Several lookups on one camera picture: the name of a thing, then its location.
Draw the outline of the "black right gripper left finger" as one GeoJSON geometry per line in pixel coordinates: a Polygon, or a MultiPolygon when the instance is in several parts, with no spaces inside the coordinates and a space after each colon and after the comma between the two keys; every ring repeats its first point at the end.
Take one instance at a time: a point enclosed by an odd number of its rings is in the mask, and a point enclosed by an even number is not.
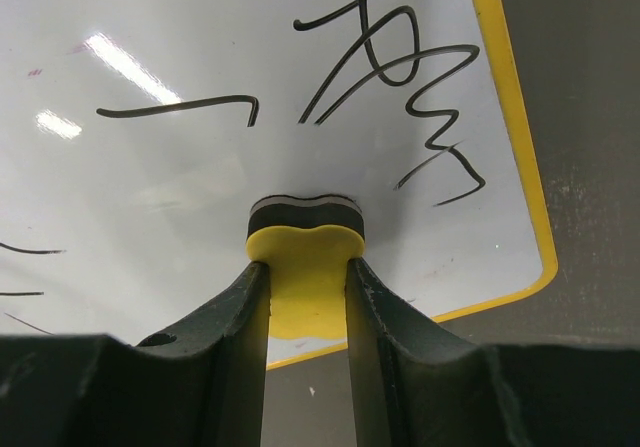
{"type": "Polygon", "coordinates": [[[269,271],[131,346],[108,335],[1,340],[5,446],[257,446],[269,271]]]}

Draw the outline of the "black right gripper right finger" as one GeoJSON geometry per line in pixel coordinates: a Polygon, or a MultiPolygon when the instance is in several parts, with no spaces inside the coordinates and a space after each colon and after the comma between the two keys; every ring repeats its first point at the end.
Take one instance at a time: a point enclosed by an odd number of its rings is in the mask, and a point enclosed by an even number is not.
{"type": "Polygon", "coordinates": [[[477,345],[348,263],[348,356],[361,446],[635,446],[639,351],[477,345]]]}

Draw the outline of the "yellow whiteboard eraser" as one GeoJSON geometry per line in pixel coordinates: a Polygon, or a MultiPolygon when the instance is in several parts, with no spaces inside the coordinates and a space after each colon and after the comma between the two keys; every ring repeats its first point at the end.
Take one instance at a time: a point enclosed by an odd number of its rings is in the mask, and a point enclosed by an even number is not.
{"type": "Polygon", "coordinates": [[[345,338],[347,267],[363,256],[365,244],[362,210],[346,196],[281,194],[257,201],[246,252],[269,268],[270,336],[345,338]]]}

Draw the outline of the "yellow-framed whiteboard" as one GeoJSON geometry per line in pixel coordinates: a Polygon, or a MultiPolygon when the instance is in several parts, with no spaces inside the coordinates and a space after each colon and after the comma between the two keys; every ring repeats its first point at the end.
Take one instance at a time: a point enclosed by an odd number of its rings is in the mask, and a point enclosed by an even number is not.
{"type": "Polygon", "coordinates": [[[135,344],[333,194],[451,320],[558,261],[501,0],[1,0],[1,331],[135,344]]]}

